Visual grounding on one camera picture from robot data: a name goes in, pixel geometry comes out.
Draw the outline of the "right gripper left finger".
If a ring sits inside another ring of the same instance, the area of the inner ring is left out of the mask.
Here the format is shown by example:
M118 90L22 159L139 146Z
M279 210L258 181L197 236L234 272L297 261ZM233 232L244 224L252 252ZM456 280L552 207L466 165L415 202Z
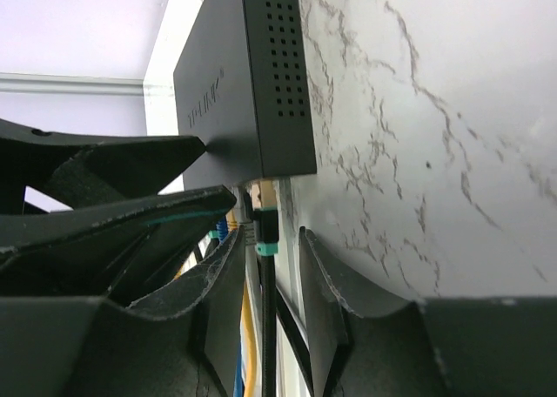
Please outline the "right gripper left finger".
M100 297L3 298L4 396L229 396L245 232L123 308Z

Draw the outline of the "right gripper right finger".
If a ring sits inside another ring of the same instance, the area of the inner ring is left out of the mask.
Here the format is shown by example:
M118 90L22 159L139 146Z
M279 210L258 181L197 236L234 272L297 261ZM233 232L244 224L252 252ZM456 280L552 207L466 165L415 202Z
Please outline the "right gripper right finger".
M407 300L299 231L317 396L553 396L553 297Z

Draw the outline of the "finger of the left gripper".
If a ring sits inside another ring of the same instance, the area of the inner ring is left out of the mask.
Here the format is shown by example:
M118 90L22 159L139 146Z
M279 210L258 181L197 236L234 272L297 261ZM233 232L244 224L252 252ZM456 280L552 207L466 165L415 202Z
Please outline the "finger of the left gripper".
M195 136L112 137L1 123L1 212L31 187L72 209L158 194L205 152Z
M235 205L225 187L1 217L4 297L144 297Z

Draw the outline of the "black network switch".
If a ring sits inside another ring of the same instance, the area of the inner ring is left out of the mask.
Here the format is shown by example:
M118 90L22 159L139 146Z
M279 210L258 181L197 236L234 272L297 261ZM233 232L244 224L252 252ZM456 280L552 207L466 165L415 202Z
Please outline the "black network switch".
M299 0L204 0L173 86L186 189L317 171Z

